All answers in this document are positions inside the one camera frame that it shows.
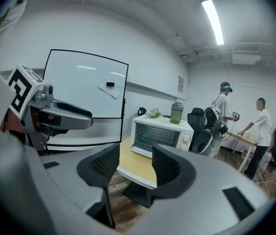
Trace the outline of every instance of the paper on whiteboard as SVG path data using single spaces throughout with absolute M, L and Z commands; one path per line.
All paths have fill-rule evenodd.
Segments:
M 99 85 L 99 88 L 101 90 L 103 90 L 104 92 L 106 92 L 107 94 L 111 95 L 113 98 L 117 99 L 119 94 L 121 93 L 122 91 L 122 88 L 118 87 L 117 85 L 113 86 L 113 87 L 110 87 L 110 86 L 107 86 L 107 83 L 104 82 L 104 83 L 101 83 Z

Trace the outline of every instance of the ceiling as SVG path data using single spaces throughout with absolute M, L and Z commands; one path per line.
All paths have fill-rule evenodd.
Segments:
M 28 0 L 27 6 L 84 3 L 112 10 L 144 25 L 188 64 L 230 58 L 234 45 L 259 46 L 262 61 L 276 64 L 276 14 L 266 0 L 213 0 L 224 41 L 217 46 L 201 5 L 204 0 Z

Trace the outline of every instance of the wooden table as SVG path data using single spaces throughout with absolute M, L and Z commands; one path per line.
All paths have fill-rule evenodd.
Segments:
M 242 168 L 245 166 L 245 164 L 247 162 L 247 159 L 248 159 L 248 157 L 249 157 L 249 155 L 251 153 L 252 148 L 257 145 L 257 141 L 253 137 L 247 138 L 247 136 L 245 136 L 246 134 L 243 135 L 243 136 L 240 136 L 240 135 L 237 135 L 236 133 L 232 133 L 230 131 L 227 131 L 226 134 L 230 135 L 230 136 L 232 136 L 234 138 L 236 138 L 234 149 L 232 150 L 233 153 L 235 153 L 235 151 L 236 151 L 236 148 L 237 148 L 239 140 L 241 140 L 242 142 L 245 142 L 245 143 L 247 143 L 249 145 L 248 152 L 247 152 L 247 154 L 246 154 L 246 156 L 245 156 L 245 158 L 244 158 L 244 160 L 243 160 L 240 168 L 238 169 L 238 172 L 240 172 L 242 170 Z
M 157 187 L 157 176 L 152 159 L 130 150 L 131 138 L 120 143 L 119 166 L 117 171 L 136 184 L 149 189 Z

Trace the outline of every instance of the white wall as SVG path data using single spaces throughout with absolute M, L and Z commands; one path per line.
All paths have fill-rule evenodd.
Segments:
M 28 6 L 3 46 L 0 71 L 12 70 L 17 63 L 44 69 L 52 48 L 98 54 L 129 64 L 123 139 L 130 136 L 131 120 L 139 107 L 158 107 L 170 115 L 171 104 L 187 98 L 188 70 L 175 53 L 138 23 L 93 6 Z M 184 79 L 184 93 L 178 92 L 179 76 Z M 119 123 L 115 128 L 108 127 L 108 132 L 102 132 L 101 125 L 95 123 L 89 130 L 69 131 L 50 142 L 98 143 L 118 136 Z M 96 137 L 88 135 L 94 130 Z
M 243 130 L 259 114 L 256 100 L 263 97 L 270 112 L 273 127 L 276 126 L 276 67 L 256 64 L 254 66 L 233 65 L 230 60 L 198 63 L 189 69 L 187 111 L 199 107 L 206 109 L 219 93 L 220 84 L 228 81 L 233 88 L 229 94 L 232 110 L 240 114 L 240 120 L 229 121 L 229 130 Z M 258 137 L 258 128 L 250 129 L 252 136 Z M 232 148 L 233 139 L 222 143 Z

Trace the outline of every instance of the toaster oven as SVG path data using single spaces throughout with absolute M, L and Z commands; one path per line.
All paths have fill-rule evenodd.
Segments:
M 136 117 L 132 121 L 131 150 L 152 158 L 152 146 L 164 144 L 188 151 L 193 129 L 187 121 L 173 124 L 169 118 Z

